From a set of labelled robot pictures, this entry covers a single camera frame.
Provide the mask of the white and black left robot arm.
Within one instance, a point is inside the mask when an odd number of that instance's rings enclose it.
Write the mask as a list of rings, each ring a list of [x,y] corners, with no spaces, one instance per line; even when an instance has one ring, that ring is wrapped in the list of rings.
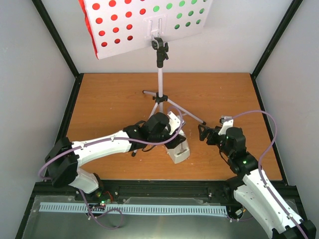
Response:
[[[164,144],[172,161],[181,163],[190,156],[181,125],[183,121],[173,112],[157,112],[147,121],[105,137],[74,142],[61,138],[45,158],[52,186],[69,185],[82,190],[92,200],[99,200],[104,194],[102,183],[97,174],[84,171],[82,165],[101,157],[144,149],[147,145]]]

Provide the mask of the white metronome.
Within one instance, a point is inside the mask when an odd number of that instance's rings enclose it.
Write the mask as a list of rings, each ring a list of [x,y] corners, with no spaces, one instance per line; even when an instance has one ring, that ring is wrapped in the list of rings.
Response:
[[[183,135],[183,143],[181,143],[174,149],[166,148],[167,154],[170,156],[174,164],[181,163],[190,156],[190,149],[187,142],[186,134],[183,130],[181,130],[179,134]]]

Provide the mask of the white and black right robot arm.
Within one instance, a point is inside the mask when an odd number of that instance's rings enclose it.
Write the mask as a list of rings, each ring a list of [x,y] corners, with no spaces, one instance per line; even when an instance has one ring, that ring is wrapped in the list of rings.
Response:
[[[278,193],[257,159],[247,151],[243,130],[232,124],[210,128],[199,125],[199,139],[217,146],[235,177],[225,190],[259,223],[271,239],[314,239],[317,229],[304,220]]]

